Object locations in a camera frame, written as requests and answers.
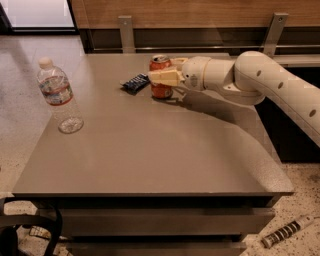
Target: wall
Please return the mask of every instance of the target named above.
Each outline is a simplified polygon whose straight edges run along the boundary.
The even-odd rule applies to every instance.
[[[274,12],[286,26],[320,26],[319,0],[72,0],[79,28],[118,28],[131,15],[134,28],[267,27]]]

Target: speckled floor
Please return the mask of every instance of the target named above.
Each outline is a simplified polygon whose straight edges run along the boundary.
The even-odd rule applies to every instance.
[[[10,196],[49,118],[50,110],[36,83],[37,60],[52,57],[71,79],[85,55],[78,36],[0,36],[0,197]],[[241,256],[320,255],[320,219],[292,238],[263,248],[260,240],[293,219],[311,214],[320,217],[320,164],[283,164],[295,194],[275,205],[276,217],[260,234],[247,236],[248,249]],[[15,203],[7,213],[33,212],[28,203]],[[20,248],[29,255],[42,255],[46,241],[19,230]],[[57,255],[67,255],[63,244]]]

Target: water bottle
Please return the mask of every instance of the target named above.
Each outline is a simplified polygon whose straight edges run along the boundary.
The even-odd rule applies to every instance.
[[[39,59],[39,67],[37,75],[39,88],[51,106],[59,131],[66,134],[79,131],[84,122],[67,75],[61,68],[54,66],[48,57]]]

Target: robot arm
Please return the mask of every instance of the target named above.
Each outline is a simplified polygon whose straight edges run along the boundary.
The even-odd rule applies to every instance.
[[[173,64],[169,70],[150,72],[150,80],[170,86],[183,82],[192,90],[214,90],[243,105],[256,105],[268,97],[320,147],[320,89],[265,54],[249,51],[236,60],[194,57],[176,59]]]

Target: bottle cap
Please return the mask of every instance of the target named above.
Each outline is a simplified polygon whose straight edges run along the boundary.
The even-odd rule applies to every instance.
[[[53,62],[49,57],[42,57],[38,61],[39,67],[42,69],[49,69],[53,67]]]

